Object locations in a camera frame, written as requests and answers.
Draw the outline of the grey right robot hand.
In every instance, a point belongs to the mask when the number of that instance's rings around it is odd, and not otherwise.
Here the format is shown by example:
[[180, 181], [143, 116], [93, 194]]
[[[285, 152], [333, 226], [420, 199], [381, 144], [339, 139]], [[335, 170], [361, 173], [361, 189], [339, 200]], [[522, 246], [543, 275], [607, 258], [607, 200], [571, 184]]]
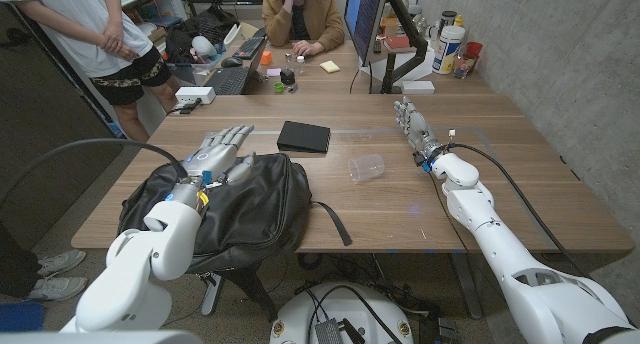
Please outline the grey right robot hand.
[[413, 149], [429, 156], [440, 146], [422, 113], [408, 97], [395, 101], [394, 109], [397, 123]]

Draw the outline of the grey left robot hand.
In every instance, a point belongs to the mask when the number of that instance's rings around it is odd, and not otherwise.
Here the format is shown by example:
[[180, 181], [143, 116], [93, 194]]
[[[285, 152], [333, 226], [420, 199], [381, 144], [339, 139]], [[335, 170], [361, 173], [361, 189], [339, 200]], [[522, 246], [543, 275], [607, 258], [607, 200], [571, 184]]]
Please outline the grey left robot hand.
[[183, 167], [189, 175], [210, 171], [213, 179], [224, 174], [227, 184], [239, 184], [249, 177], [255, 161], [255, 153], [250, 152], [241, 162], [236, 162], [239, 148], [253, 129], [252, 125], [240, 125], [218, 132], [187, 157]]

